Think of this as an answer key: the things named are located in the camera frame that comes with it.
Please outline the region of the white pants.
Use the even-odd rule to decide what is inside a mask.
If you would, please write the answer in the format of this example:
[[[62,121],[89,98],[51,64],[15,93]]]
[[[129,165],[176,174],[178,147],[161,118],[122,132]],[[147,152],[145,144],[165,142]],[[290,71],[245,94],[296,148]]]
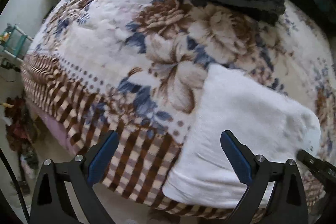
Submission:
[[[317,155],[321,137],[319,120],[310,109],[240,70],[212,64],[195,121],[163,185],[167,198],[218,209],[238,204],[247,187],[221,148],[225,130],[273,162],[293,159],[300,149]]]

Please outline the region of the dark red clothes pile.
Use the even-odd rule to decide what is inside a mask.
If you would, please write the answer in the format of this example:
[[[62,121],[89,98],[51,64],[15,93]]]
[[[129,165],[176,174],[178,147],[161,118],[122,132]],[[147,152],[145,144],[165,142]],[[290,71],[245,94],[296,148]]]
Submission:
[[[26,176],[33,179],[39,168],[39,160],[33,147],[33,122],[30,118],[26,102],[23,98],[7,98],[4,106],[5,118],[11,124],[6,126],[6,139],[9,147],[17,154],[19,166],[18,183],[24,191],[28,191]]]

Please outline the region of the pink quilted mattress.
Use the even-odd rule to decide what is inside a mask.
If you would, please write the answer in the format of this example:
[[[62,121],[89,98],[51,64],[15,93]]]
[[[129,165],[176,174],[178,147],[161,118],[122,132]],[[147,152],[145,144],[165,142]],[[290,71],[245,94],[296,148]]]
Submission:
[[[74,154],[74,149],[72,148],[70,138],[66,132],[63,124],[59,123],[55,118],[45,113],[42,109],[37,108],[36,110],[39,118],[43,121],[46,127],[49,129],[52,136],[59,142],[59,144],[65,148],[70,154]]]

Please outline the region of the teal white rack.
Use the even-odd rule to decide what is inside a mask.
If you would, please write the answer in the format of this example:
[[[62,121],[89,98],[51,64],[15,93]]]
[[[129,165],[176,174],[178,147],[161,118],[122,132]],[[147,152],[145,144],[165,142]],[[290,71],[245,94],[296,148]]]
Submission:
[[[8,23],[1,33],[1,52],[10,58],[23,61],[33,38],[21,30],[17,24]]]

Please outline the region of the floral fleece blanket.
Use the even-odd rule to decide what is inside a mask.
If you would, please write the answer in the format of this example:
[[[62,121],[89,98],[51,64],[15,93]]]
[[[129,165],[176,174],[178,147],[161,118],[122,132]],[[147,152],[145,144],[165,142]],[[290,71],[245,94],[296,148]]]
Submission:
[[[173,215],[225,218],[162,186],[194,122],[207,68],[217,62],[315,112],[318,151],[335,158],[335,74],[328,39],[285,2],[275,26],[197,0],[61,0],[21,66],[32,105],[63,124],[74,153],[109,130],[120,145],[103,183]]]

